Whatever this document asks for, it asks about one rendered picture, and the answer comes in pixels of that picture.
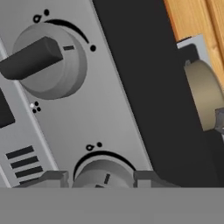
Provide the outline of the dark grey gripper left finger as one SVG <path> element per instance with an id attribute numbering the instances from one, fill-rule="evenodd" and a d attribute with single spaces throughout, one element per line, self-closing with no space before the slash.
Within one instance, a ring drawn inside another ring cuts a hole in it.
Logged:
<path id="1" fill-rule="evenodd" d="M 26 181 L 17 188 L 68 188 L 68 171 L 46 171 L 39 178 Z"/>

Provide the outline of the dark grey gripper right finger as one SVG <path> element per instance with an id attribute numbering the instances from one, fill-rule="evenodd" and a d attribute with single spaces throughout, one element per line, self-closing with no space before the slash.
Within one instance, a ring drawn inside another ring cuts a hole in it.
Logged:
<path id="1" fill-rule="evenodd" d="M 134 171 L 135 188 L 176 188 L 172 183 L 161 179 L 154 171 Z"/>

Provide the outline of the grey stove knob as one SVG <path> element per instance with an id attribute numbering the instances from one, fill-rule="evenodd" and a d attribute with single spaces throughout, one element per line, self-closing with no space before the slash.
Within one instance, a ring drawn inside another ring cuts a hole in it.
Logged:
<path id="1" fill-rule="evenodd" d="M 73 188 L 132 188 L 133 174 L 122 165 L 107 159 L 87 164 L 73 182 Z"/>
<path id="2" fill-rule="evenodd" d="M 56 100 L 76 93 L 84 83 L 88 60 L 80 41 L 49 23 L 34 24 L 17 37 L 0 59 L 0 74 L 18 81 L 31 95 Z"/>

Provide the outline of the silver and black stove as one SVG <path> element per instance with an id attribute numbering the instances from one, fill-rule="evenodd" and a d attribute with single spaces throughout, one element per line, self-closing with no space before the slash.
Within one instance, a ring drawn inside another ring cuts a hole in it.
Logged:
<path id="1" fill-rule="evenodd" d="M 202 129 L 185 66 L 201 36 L 177 42 L 164 0 L 0 0 L 0 59 L 26 28 L 57 25 L 87 55 L 87 76 L 65 98 L 42 100 L 0 74 L 0 187 L 47 171 L 69 186 L 107 159 L 180 187 L 224 187 L 224 108 Z"/>

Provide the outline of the beige round pot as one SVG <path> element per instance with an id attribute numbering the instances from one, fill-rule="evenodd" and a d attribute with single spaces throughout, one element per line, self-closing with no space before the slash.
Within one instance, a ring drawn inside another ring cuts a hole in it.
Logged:
<path id="1" fill-rule="evenodd" d="M 215 110 L 224 108 L 224 91 L 213 69 L 203 60 L 185 66 L 192 97 L 204 131 L 215 127 Z"/>

